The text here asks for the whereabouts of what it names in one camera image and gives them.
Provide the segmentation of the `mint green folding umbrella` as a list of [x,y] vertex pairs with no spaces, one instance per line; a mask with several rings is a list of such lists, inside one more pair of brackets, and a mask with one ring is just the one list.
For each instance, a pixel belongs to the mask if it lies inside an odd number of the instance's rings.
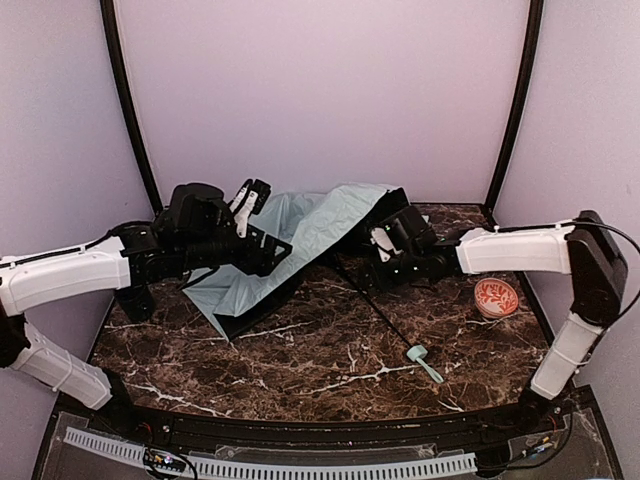
[[198,270],[183,291],[227,340],[286,304],[301,284],[306,267],[318,260],[347,278],[341,256],[368,258],[362,280],[353,285],[364,295],[369,289],[367,266],[373,253],[370,230],[409,205],[403,188],[387,185],[349,183],[326,194],[278,194],[248,226],[289,243],[291,254],[264,277],[246,275],[231,265]]

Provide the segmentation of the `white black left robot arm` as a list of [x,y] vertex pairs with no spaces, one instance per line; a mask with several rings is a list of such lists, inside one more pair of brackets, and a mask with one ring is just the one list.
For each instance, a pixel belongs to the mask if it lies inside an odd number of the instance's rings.
[[118,376],[78,359],[48,340],[27,310],[68,297],[111,290],[134,321],[154,311],[150,285],[202,268],[231,265],[266,277],[291,253],[290,244],[250,225],[271,193],[248,180],[231,201],[214,186],[175,187],[152,221],[130,221],[88,243],[1,261],[1,366],[23,372],[94,411],[125,405]]

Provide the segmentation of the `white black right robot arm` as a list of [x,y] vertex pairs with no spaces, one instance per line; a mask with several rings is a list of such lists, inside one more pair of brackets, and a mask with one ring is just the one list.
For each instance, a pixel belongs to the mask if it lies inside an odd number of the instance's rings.
[[388,290],[412,280],[517,272],[564,277],[568,312],[525,394],[559,396],[611,326],[628,311],[628,262],[617,244],[629,237],[594,210],[554,223],[473,227],[442,237],[414,206],[371,228],[371,283]]

